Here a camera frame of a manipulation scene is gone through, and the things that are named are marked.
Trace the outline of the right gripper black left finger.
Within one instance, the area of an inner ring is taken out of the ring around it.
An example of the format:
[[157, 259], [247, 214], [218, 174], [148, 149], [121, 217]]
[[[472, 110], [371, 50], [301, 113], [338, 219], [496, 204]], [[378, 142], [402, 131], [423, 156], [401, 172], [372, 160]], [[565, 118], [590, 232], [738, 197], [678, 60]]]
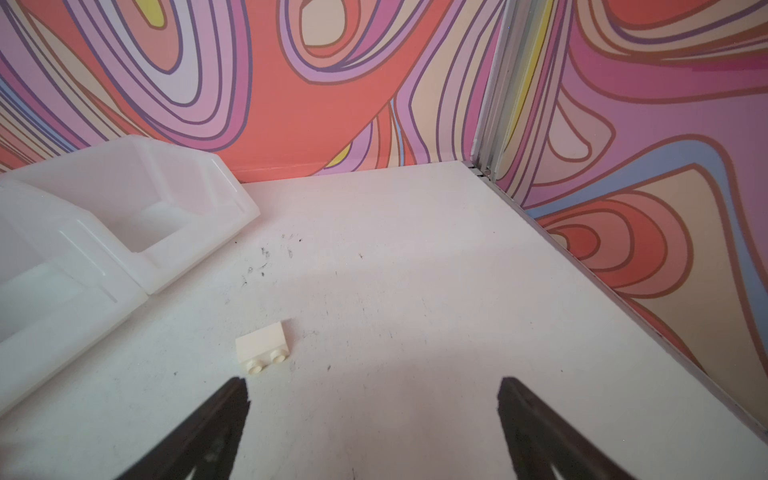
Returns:
[[122, 479], [228, 479], [250, 409], [246, 380], [232, 377]]

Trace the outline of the small white lego brick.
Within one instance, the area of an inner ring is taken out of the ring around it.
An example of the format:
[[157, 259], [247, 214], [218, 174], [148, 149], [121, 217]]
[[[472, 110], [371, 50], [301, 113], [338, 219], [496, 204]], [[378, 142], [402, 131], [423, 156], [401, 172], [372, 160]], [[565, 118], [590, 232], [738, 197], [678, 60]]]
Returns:
[[237, 360], [248, 375], [256, 375], [290, 356], [281, 321], [238, 337], [235, 349]]

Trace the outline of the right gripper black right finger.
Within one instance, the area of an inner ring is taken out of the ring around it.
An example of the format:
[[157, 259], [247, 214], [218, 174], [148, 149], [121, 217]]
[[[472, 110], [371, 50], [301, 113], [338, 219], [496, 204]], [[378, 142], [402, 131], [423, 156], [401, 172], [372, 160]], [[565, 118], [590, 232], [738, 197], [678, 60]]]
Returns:
[[498, 415], [518, 479], [630, 479], [515, 377], [502, 379]]

